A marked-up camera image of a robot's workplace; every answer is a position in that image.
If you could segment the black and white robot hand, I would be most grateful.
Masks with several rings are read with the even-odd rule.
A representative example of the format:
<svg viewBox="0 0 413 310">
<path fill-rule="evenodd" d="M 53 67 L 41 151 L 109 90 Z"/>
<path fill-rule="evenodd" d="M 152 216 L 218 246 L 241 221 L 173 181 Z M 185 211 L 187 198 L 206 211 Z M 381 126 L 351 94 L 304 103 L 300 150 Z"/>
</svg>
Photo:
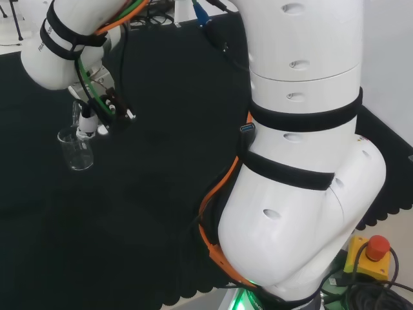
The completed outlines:
<svg viewBox="0 0 413 310">
<path fill-rule="evenodd" d="M 77 138 L 82 141 L 92 139 L 96 135 L 99 125 L 99 118 L 95 112 L 91 111 L 89 117 L 85 117 L 85 115 L 86 113 L 83 111 L 80 113 L 76 131 Z"/>
</svg>

